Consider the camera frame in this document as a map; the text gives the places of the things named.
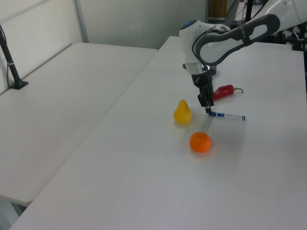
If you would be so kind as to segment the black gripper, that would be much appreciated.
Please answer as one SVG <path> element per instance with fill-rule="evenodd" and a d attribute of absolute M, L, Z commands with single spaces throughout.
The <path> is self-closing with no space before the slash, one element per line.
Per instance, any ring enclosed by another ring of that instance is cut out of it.
<path fill-rule="evenodd" d="M 213 78 L 210 71 L 202 74 L 194 74 L 191 76 L 193 84 L 199 88 L 200 93 L 198 95 L 199 102 L 202 107 L 205 107 L 206 113 L 212 112 L 214 106 L 213 101 Z"/>

